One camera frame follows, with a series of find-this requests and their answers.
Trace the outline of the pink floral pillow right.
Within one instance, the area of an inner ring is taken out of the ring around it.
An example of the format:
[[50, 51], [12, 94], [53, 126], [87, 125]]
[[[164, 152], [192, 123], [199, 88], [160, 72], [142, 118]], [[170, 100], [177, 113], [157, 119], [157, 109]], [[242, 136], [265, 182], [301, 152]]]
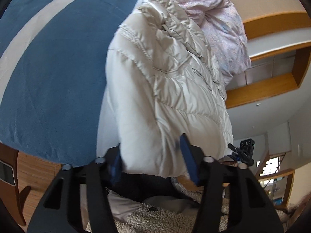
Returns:
[[248, 39], [231, 0], [174, 0], [203, 31], [218, 59], [224, 83], [250, 68]]

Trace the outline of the wooden bed frame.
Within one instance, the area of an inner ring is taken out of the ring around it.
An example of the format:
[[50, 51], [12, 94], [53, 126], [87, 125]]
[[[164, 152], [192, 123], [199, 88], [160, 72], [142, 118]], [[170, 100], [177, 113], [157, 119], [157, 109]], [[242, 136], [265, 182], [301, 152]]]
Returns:
[[26, 226], [23, 208], [31, 187], [19, 191], [17, 158], [17, 150], [1, 144], [1, 200], [12, 218], [20, 226]]

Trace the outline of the wooden door frame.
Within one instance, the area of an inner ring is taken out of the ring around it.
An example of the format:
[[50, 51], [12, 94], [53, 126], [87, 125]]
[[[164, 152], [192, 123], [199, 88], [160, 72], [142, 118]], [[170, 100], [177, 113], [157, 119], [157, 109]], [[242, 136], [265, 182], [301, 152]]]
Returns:
[[227, 91], [227, 108], [268, 99], [301, 87], [310, 64], [306, 12], [266, 14], [244, 21], [251, 68]]

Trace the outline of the cream puffer down jacket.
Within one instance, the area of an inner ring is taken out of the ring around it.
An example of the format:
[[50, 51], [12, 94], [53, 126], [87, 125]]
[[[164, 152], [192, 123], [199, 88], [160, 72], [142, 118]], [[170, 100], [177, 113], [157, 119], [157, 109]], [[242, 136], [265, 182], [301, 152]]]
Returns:
[[104, 104], [124, 172], [184, 175], [182, 134], [207, 156], [229, 154], [220, 66], [200, 27], [173, 0], [139, 0], [114, 34], [105, 71]]

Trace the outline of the beige fleece garment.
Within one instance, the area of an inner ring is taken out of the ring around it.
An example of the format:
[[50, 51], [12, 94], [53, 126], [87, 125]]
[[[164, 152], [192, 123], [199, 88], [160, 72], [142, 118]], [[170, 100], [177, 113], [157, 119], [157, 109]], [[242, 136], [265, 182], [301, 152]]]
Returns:
[[153, 196], [143, 202], [108, 191], [107, 198], [118, 232], [192, 232], [203, 188], [188, 176], [172, 178], [171, 183], [185, 199]]

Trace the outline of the blue white striped bedsheet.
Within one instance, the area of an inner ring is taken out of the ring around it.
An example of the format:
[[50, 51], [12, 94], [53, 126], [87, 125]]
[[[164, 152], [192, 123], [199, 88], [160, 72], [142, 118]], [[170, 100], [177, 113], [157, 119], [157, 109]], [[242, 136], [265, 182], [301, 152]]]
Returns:
[[12, 0], [1, 17], [1, 143], [89, 164], [118, 144], [106, 56], [138, 0]]

